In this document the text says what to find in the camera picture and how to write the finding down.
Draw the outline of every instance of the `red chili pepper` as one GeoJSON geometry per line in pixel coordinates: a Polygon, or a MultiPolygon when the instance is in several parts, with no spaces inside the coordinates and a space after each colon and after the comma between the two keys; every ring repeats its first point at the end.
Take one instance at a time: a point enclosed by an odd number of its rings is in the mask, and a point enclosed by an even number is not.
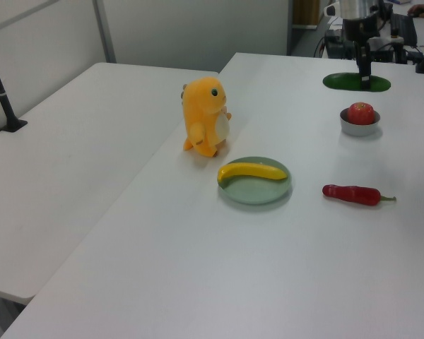
{"type": "Polygon", "coordinates": [[[380,195],[378,189],[359,186],[337,186],[326,185],[322,193],[329,198],[348,201],[351,203],[361,203],[363,205],[375,206],[380,201],[396,201],[396,197],[387,198],[380,195]]]}

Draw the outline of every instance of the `person's hand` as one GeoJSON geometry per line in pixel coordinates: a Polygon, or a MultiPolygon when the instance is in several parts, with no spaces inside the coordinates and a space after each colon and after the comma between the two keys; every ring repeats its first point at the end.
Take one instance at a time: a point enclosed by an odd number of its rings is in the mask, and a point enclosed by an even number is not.
{"type": "MultiPolygon", "coordinates": [[[[414,5],[414,6],[412,6],[408,11],[407,11],[407,14],[412,14],[412,13],[414,13],[415,11],[417,11],[417,10],[423,10],[423,12],[424,12],[424,5],[414,5]]],[[[420,15],[419,15],[419,18],[424,18],[424,13],[421,13],[420,15]]]]}

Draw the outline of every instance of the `pepper stem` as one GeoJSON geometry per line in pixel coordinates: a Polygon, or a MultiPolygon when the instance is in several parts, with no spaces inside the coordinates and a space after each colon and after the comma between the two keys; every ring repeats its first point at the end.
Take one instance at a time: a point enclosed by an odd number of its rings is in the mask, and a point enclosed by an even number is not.
{"type": "Polygon", "coordinates": [[[380,201],[397,201],[396,197],[388,198],[386,196],[380,196],[380,201]]]}

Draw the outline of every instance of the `plush toy belly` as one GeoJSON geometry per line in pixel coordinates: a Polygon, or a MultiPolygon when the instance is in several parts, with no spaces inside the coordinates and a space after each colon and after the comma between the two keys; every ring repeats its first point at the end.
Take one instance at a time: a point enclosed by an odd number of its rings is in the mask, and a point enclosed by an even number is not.
{"type": "Polygon", "coordinates": [[[229,121],[224,114],[219,114],[215,121],[215,133],[209,138],[209,145],[217,145],[229,135],[229,121]]]}

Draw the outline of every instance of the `green plate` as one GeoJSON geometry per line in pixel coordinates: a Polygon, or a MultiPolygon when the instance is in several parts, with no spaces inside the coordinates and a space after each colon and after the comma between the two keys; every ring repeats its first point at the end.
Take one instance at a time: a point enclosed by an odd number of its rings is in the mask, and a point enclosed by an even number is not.
{"type": "MultiPolygon", "coordinates": [[[[359,73],[335,73],[326,76],[323,84],[334,90],[360,90],[361,78],[359,73]]],[[[368,92],[384,92],[391,87],[391,83],[379,76],[370,76],[370,89],[368,92]]]]}
{"type": "Polygon", "coordinates": [[[288,177],[272,180],[259,177],[237,176],[218,182],[222,192],[234,201],[258,205],[275,201],[284,196],[290,188],[291,175],[286,166],[267,157],[241,157],[230,162],[252,162],[269,165],[283,170],[288,177]]]}

